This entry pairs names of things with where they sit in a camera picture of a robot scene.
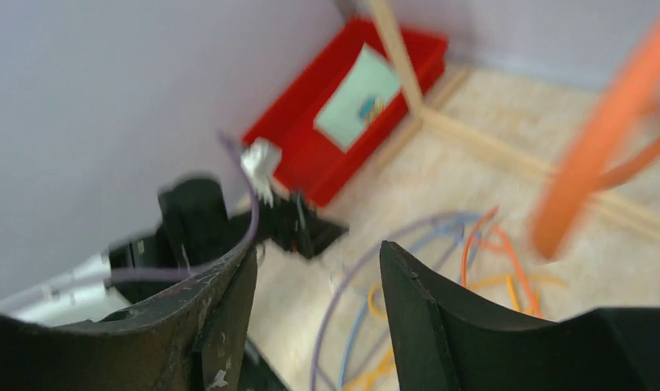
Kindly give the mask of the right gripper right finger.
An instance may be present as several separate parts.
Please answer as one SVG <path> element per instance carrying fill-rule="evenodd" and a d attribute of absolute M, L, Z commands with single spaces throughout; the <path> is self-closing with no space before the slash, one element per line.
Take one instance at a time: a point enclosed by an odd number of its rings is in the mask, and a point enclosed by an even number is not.
<path fill-rule="evenodd" d="M 394 242 L 379 260 L 402 390 L 660 390 L 660 307 L 554 323 L 480 297 Z"/>

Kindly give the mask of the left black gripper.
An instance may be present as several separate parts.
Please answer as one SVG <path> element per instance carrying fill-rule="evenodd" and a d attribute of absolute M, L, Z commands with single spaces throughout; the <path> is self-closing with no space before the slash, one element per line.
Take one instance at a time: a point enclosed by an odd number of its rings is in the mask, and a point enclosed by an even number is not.
<path fill-rule="evenodd" d="M 228 215 L 216 178 L 187 178 L 162 190 L 156 229 L 110 248 L 109 286 L 140 302 L 249 246 L 270 240 L 312 260 L 349 230 L 321 218 L 299 192 L 274 196 L 272 206 L 255 195 L 250 209 Z"/>

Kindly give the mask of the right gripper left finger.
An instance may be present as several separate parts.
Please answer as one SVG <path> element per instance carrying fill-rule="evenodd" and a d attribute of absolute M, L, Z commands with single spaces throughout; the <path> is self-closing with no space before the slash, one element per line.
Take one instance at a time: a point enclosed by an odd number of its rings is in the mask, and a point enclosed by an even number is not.
<path fill-rule="evenodd" d="M 0 314 L 0 390 L 239 390 L 256 280 L 249 246 L 133 305 L 110 294 L 47 321 Z"/>

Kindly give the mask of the orange hanger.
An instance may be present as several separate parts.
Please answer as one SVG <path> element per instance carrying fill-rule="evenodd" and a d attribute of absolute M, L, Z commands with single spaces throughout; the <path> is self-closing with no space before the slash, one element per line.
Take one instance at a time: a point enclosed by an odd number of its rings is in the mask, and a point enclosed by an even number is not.
<path fill-rule="evenodd" d="M 500 226 L 496 224 L 493 224 L 491 226 L 491 231 L 494 234 L 496 234 L 497 237 L 501 240 L 501 244 L 490 244 L 489 242 L 486 242 L 483 239 L 477 238 L 477 234 L 481 233 L 481 229 L 483 228 L 483 226 L 489 221 L 491 221 L 498 213 L 498 211 L 499 211 L 498 206 L 495 206 L 494 208 L 487 211 L 482 217 L 480 217 L 474 223 L 472 230 L 469 232 L 469 235 L 466 237 L 464 241 L 464 248 L 463 248 L 461 264 L 460 264 L 460 285 L 464 288 L 468 287 L 468 282 L 467 282 L 467 272 L 469 269 L 468 261 L 469 261 L 470 249 L 473 245 L 475 245 L 477 248 L 483 248 L 485 250 L 492 251 L 493 253 L 504 254 L 506 258 L 511 262 L 515 275 L 517 276 L 517 279 L 521 283 L 524 293 L 526 294 L 526 298 L 530 305 L 530 314 L 537 318 L 541 318 L 542 310 L 541 310 L 540 300 L 533 293 L 532 288 L 530 286 L 530 280 L 527 277 L 525 271 L 522 269 L 521 263 L 518 260 L 517 254 L 513 249 L 513 246 L 505 230 L 503 230 Z"/>
<path fill-rule="evenodd" d="M 547 185 L 530 225 L 531 243 L 541 257 L 552 260 L 556 256 L 595 192 L 613 187 L 616 179 L 629 179 L 655 159 L 650 152 L 607 172 L 659 86 L 660 16 L 614 78 Z"/>

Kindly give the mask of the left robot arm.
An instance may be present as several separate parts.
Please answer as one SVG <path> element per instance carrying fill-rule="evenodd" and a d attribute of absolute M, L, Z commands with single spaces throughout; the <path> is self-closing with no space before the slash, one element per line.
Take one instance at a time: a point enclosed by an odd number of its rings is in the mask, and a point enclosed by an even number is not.
<path fill-rule="evenodd" d="M 253 197 L 250 209 L 229 215 L 221 183 L 191 176 L 158 194 L 161 221 L 110 246 L 79 267 L 0 304 L 0 314 L 28 321 L 70 315 L 71 307 L 118 295 L 133 305 L 203 271 L 210 263 L 271 241 L 312 260 L 338 241 L 348 226 L 320 217 L 303 195 Z"/>

